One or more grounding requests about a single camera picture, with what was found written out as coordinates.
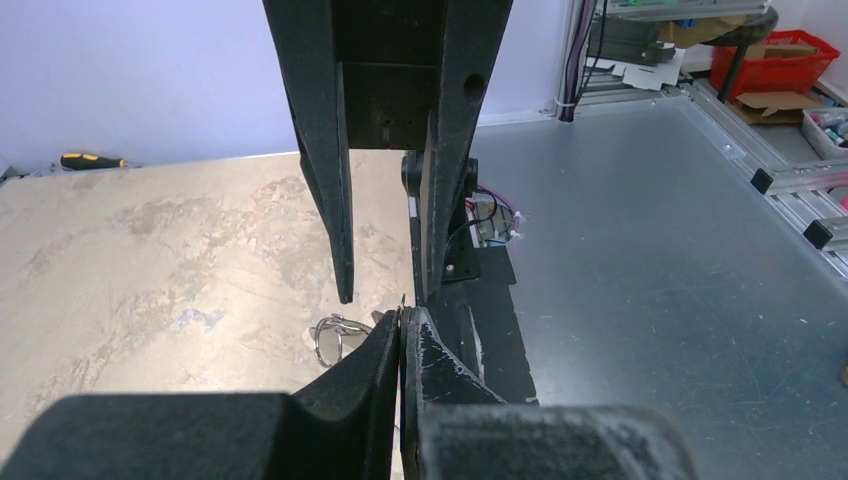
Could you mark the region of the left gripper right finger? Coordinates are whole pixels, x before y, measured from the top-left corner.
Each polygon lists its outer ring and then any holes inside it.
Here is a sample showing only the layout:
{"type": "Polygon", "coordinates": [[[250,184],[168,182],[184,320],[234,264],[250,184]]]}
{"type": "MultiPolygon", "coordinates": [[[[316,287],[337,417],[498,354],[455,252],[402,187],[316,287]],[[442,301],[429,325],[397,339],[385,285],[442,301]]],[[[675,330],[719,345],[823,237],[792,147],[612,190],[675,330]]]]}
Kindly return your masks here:
{"type": "Polygon", "coordinates": [[[400,317],[400,452],[408,479],[693,479],[675,427],[632,406],[512,405],[443,343],[424,308],[400,317]]]}

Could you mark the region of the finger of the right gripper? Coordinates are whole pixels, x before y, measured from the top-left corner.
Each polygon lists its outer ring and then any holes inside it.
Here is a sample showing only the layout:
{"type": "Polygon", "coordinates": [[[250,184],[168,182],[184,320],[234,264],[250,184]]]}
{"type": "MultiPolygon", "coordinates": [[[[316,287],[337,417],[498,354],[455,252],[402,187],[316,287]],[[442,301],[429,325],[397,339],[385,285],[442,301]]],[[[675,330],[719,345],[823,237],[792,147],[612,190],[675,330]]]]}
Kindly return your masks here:
{"type": "Polygon", "coordinates": [[[353,300],[352,189],[330,1],[265,1],[300,166],[326,229],[339,301],[353,300]]]}
{"type": "Polygon", "coordinates": [[[511,1],[447,1],[438,39],[437,93],[428,116],[418,213],[424,298],[438,296],[449,224],[511,1]]]}

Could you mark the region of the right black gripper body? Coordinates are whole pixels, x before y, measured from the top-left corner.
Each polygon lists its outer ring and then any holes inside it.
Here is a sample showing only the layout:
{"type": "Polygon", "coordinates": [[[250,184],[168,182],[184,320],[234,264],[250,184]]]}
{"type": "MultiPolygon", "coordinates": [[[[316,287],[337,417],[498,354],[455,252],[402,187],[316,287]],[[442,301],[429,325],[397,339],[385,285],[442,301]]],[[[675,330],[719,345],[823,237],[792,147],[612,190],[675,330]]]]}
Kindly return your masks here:
{"type": "Polygon", "coordinates": [[[447,1],[333,1],[346,149],[425,147],[447,1]]]}

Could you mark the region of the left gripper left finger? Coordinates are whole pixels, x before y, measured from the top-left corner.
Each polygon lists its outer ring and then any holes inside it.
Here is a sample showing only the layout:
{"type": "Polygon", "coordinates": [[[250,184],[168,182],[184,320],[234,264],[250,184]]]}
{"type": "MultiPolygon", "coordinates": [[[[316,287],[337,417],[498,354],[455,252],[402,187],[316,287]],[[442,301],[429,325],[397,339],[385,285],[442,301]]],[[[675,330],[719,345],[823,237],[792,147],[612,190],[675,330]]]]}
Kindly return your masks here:
{"type": "Polygon", "coordinates": [[[387,312],[295,393],[77,395],[42,413],[5,479],[386,479],[400,350],[387,312]]]}

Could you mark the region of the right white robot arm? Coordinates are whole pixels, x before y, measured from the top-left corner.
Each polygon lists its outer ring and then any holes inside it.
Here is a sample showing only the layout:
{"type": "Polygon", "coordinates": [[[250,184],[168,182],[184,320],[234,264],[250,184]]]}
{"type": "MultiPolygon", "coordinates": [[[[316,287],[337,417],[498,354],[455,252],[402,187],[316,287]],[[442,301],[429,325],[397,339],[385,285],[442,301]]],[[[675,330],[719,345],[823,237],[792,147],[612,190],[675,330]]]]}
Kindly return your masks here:
{"type": "Polygon", "coordinates": [[[342,302],[354,292],[354,149],[411,153],[421,282],[427,297],[438,294],[462,232],[470,147],[511,9],[476,0],[264,3],[342,302]]]}

